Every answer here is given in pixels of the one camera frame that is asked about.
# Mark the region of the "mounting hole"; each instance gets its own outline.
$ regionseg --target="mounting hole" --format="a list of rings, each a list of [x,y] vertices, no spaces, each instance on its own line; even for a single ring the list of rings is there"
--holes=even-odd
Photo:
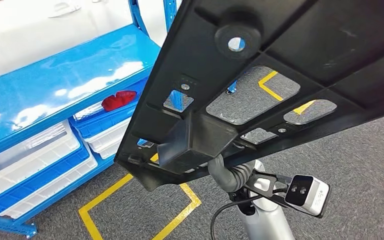
[[[188,85],[188,84],[186,84],[186,83],[183,83],[182,85],[180,85],[180,87],[181,87],[181,89],[183,89],[183,90],[189,90],[191,87]]]
[[[245,40],[243,40],[239,36],[236,36],[229,40],[229,42],[227,43],[227,46],[229,47],[229,50],[232,52],[240,52],[245,48]]]

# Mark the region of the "white camera housing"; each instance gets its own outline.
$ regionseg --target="white camera housing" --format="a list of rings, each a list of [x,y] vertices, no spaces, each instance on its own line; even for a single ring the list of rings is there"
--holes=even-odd
[[[286,191],[285,202],[313,216],[320,216],[326,203],[329,185],[308,175],[295,175]]]

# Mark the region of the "yellow floor tape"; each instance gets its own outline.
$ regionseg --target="yellow floor tape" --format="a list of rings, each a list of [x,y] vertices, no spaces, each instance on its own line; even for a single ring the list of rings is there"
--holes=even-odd
[[[276,100],[278,101],[283,101],[284,99],[277,95],[274,91],[272,91],[270,88],[268,88],[266,85],[264,85],[268,80],[270,80],[271,78],[273,78],[274,76],[276,76],[276,74],[278,74],[277,71],[272,71],[270,72],[267,76],[263,77],[260,81],[258,81],[258,85],[260,88],[262,88],[264,91],[266,91],[268,94],[270,94],[273,98],[275,98]],[[304,110],[306,110],[308,107],[310,107],[311,104],[314,103],[315,100],[312,100],[312,101],[309,101],[307,102],[306,104],[300,106],[300,107],[297,107],[295,108],[293,111],[299,115],[301,115]]]
[[[155,154],[153,156],[154,162],[158,160],[158,155]],[[121,188],[124,184],[130,181],[133,178],[131,174],[127,174],[121,180],[116,182],[114,185],[110,186],[107,190],[101,193],[99,196],[95,197],[92,201],[84,205],[82,208],[78,210],[78,213],[83,220],[84,225],[89,231],[90,236],[93,240],[103,240],[97,226],[89,215],[89,210],[98,205],[108,196],[113,194],[117,189]],[[162,240],[169,233],[171,233],[195,208],[201,205],[201,200],[195,195],[192,189],[186,184],[183,183],[180,185],[180,188],[184,191],[184,193],[190,198],[191,203],[186,206],[167,226],[165,226],[154,238],[153,240]]]

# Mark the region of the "gray carpet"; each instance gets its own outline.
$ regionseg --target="gray carpet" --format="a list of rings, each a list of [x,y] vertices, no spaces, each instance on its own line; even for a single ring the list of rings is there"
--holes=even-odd
[[[293,85],[287,87],[292,90],[284,90],[283,93],[283,88],[273,85],[276,81],[286,84],[287,78],[279,75],[272,80],[274,82],[270,80],[266,85],[282,97],[294,91]],[[258,77],[249,83],[255,86],[256,81]],[[252,101],[255,98],[250,96],[252,91],[243,94],[240,90],[246,86],[245,81],[239,82],[237,93],[220,96],[222,99],[235,99],[235,103],[225,104],[216,100],[216,106],[210,107],[212,113],[220,116],[223,112],[223,118],[236,122],[252,118],[252,114],[243,115],[241,108],[235,108],[240,106],[236,105],[238,101],[255,102]],[[271,96],[260,90],[258,85],[254,90],[260,96],[258,104],[276,104],[273,98],[269,98]],[[326,110],[314,104],[306,111],[318,113],[311,108]],[[254,115],[261,111],[258,107],[248,110]],[[331,198],[324,218],[284,210],[297,239],[384,239],[384,118],[272,154],[263,158],[263,162],[268,172],[290,176],[309,174],[331,184]],[[31,220],[38,227],[38,235],[34,239],[91,239],[78,209],[125,174],[126,171],[115,164],[38,214]],[[227,194],[209,176],[189,182],[188,185],[202,204],[166,237],[168,240],[210,239],[212,214],[229,202]],[[146,192],[138,181],[132,179],[89,214],[105,240],[146,240],[152,239],[189,203],[189,198],[179,186],[166,185]],[[234,208],[219,215],[215,232],[219,240],[248,239]],[[25,239],[25,236],[0,232],[0,240],[21,239]]]

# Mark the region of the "red plastic part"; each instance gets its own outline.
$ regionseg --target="red plastic part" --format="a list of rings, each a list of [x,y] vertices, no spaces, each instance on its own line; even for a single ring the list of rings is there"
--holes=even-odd
[[[133,99],[136,97],[136,94],[137,93],[135,91],[119,91],[115,94],[115,96],[111,95],[105,98],[101,105],[105,111],[110,112],[114,109],[121,108],[133,101]]]

